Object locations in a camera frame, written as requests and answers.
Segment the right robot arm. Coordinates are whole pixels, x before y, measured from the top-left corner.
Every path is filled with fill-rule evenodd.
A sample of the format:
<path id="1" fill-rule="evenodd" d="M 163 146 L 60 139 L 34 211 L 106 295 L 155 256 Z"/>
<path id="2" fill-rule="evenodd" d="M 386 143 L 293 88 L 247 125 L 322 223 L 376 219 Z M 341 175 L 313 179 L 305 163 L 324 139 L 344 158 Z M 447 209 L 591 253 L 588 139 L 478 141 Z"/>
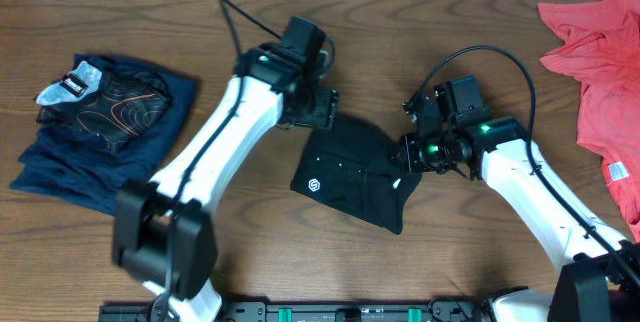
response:
<path id="1" fill-rule="evenodd" d="M 554 292 L 514 287 L 488 297 L 478 321 L 636 321 L 639 246 L 592 212 L 550 168 L 512 117 L 404 135 L 389 160 L 401 169 L 444 174 L 469 168 L 516 212 L 550 259 Z"/>

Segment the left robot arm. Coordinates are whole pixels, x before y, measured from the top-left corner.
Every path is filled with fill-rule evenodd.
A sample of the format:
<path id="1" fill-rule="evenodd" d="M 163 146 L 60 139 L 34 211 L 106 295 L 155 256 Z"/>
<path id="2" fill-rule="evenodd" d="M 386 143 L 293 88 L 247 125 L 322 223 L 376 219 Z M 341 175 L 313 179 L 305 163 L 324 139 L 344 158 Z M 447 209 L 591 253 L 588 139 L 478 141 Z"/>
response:
<path id="1" fill-rule="evenodd" d="M 334 50 L 269 43 L 239 55 L 218 107 L 195 137 L 148 181 L 117 194 L 112 257 L 154 300 L 142 321 L 213 321 L 222 298 L 211 272 L 217 259 L 212 217 L 249 152 L 271 128 L 328 128 L 337 92 L 320 82 Z"/>

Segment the black t-shirt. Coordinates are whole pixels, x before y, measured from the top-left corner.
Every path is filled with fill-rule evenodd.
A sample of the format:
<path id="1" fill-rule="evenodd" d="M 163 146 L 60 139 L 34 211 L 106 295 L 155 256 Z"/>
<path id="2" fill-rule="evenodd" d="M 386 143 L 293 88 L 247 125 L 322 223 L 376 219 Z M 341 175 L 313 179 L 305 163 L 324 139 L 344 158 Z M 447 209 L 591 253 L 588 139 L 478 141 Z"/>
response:
<path id="1" fill-rule="evenodd" d="M 392 144 L 378 126 L 340 114 L 332 128 L 311 132 L 290 189 L 399 235 L 422 175 L 389 162 Z"/>

